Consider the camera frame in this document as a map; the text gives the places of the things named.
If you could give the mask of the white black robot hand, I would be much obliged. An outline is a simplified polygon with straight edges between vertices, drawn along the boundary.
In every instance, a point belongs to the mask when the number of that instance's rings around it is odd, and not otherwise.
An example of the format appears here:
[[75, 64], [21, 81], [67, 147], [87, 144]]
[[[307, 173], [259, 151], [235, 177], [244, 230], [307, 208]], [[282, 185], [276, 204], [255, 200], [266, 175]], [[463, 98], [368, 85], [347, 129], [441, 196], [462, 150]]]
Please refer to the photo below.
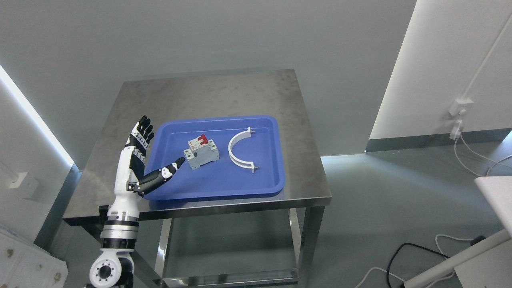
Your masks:
[[185, 162], [185, 158], [181, 157], [167, 166], [144, 173], [148, 147], [155, 136], [150, 123], [147, 116], [142, 116], [135, 123], [120, 153], [114, 185], [115, 200], [108, 210], [109, 218], [139, 218], [139, 199], [170, 181]]

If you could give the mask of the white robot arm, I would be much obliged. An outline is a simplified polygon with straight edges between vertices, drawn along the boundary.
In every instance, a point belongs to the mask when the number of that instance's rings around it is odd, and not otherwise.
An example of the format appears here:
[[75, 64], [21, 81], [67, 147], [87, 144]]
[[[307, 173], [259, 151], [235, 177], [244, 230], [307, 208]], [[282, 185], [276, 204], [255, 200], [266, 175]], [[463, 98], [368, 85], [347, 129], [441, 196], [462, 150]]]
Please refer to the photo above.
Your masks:
[[138, 228], [138, 219], [131, 216], [121, 220], [112, 216], [104, 221], [100, 233], [101, 254], [89, 271], [92, 287], [133, 287], [135, 264], [131, 253], [135, 250]]

